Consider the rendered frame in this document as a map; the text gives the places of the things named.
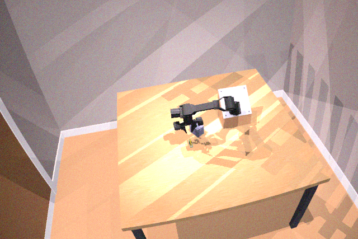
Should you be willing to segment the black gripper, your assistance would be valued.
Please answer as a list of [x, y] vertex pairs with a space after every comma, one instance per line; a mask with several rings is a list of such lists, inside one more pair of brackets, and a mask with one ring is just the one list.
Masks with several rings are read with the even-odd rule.
[[183, 130], [185, 133], [187, 133], [185, 126], [191, 125], [191, 132], [194, 131], [195, 128], [197, 128], [198, 126], [202, 126], [204, 125], [204, 122], [202, 120], [202, 117], [198, 117], [195, 119], [192, 119], [192, 117], [190, 118], [185, 118], [183, 119], [183, 122], [180, 123], [179, 121], [173, 122], [173, 126], [175, 131], [177, 130]]

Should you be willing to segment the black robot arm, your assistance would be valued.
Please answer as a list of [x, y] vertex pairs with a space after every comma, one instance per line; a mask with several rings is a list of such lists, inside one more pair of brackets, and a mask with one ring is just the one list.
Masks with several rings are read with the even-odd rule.
[[[219, 106], [219, 100], [224, 98], [225, 109]], [[221, 110], [223, 112], [228, 111], [230, 115], [240, 115], [241, 107], [239, 101], [235, 101], [232, 96], [223, 96], [218, 100], [213, 100], [212, 102], [207, 102], [203, 104], [183, 104], [180, 105], [179, 108], [170, 109], [171, 110], [171, 118], [190, 118], [192, 115], [195, 115], [197, 112], [206, 111], [206, 110]]]

